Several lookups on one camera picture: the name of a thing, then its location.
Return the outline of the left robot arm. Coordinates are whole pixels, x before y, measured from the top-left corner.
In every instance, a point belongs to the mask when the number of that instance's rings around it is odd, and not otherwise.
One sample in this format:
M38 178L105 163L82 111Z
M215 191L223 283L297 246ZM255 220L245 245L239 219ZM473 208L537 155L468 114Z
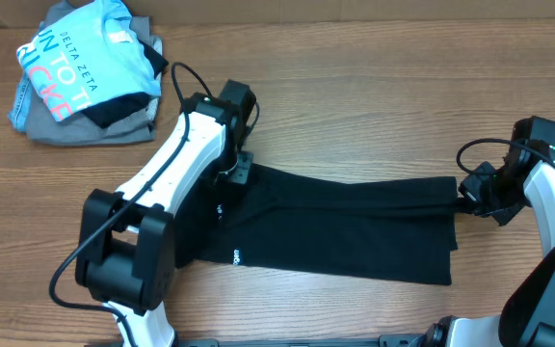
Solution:
M175 345L164 306L175 270L174 216L199 179L247 182L253 156L242 146L255 105L251 88L233 80L218 96L194 93L137 174L86 199L75 279L113 314L121 345Z

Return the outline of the black t-shirt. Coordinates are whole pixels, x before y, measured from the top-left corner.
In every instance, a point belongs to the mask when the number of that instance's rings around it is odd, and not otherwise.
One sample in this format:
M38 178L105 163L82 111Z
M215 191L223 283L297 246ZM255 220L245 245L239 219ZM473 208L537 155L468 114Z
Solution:
M193 186L175 216L175 265L448 285L456 209L452 176L349 184L253 165L246 184Z

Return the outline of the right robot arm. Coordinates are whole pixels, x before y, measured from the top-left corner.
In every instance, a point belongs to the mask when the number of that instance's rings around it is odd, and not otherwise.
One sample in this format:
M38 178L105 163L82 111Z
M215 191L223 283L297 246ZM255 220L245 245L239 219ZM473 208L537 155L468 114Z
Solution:
M555 347L555 121L537 116L513 127L503 165L484 162L459 186L472 214L506 225L533 209L543 259L496 316L447 316L411 341L413 346Z

